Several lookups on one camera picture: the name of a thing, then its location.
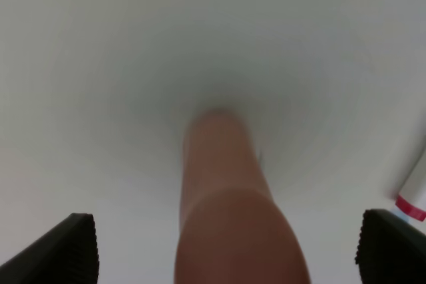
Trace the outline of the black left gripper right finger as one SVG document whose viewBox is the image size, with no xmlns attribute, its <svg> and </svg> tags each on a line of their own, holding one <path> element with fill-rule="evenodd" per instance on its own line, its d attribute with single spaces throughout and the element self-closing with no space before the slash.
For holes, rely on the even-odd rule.
<svg viewBox="0 0 426 284">
<path fill-rule="evenodd" d="M 364 284 L 424 284 L 425 234 L 387 210 L 366 210 L 355 264 Z"/>
</svg>

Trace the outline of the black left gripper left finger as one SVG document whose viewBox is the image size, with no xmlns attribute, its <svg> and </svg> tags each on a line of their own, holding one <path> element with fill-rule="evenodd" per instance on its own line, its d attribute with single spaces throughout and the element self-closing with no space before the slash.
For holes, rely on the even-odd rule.
<svg viewBox="0 0 426 284">
<path fill-rule="evenodd" d="M 97 283 L 99 251 L 94 217 L 72 213 L 1 265 L 2 283 Z"/>
</svg>

